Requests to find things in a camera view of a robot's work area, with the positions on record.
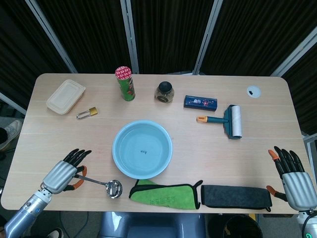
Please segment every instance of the pringles can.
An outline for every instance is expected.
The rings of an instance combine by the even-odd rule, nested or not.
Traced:
[[[121,94],[124,100],[132,101],[135,98],[131,69],[121,66],[115,70],[115,76],[120,85]]]

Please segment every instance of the person's foot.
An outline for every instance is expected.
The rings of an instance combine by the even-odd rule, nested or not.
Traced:
[[[10,142],[20,134],[22,129],[22,122],[19,120],[15,120],[4,129],[6,130],[8,139],[4,143],[0,144],[0,151],[5,150],[9,146]]]
[[[48,234],[47,238],[64,238],[64,232],[61,228],[55,228]]]

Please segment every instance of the robotic hand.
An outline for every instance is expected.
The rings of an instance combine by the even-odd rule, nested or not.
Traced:
[[[278,156],[272,150],[268,152],[282,179],[285,194],[275,191],[271,186],[267,186],[267,189],[273,196],[288,201],[291,208],[299,211],[297,222],[302,229],[302,238],[315,238],[317,212],[314,212],[314,209],[317,206],[317,195],[312,180],[295,152],[287,152],[277,146],[274,149]]]
[[[59,161],[43,179],[41,190],[36,191],[6,223],[4,226],[5,238],[20,237],[49,204],[53,194],[78,188],[84,182],[83,180],[79,180],[74,185],[69,185],[69,182],[79,172],[82,172],[83,176],[86,175],[87,168],[85,166],[77,168],[77,166],[90,153],[91,150],[75,149],[63,161]]]

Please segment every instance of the plastic bowl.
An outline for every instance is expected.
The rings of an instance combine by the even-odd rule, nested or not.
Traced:
[[[134,179],[150,179],[160,174],[168,166],[172,151],[167,131],[150,120],[125,125],[112,145],[115,164],[121,172]]]

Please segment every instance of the dark curtain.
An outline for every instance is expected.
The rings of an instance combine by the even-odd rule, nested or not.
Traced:
[[[119,0],[38,0],[79,73],[131,67]]]
[[[317,133],[317,44],[283,78],[287,81],[301,130]]]
[[[42,73],[69,72],[23,0],[0,1],[0,92],[27,108]]]
[[[317,25],[317,1],[224,0],[200,72],[270,76]]]
[[[132,0],[140,73],[192,71],[212,0]]]

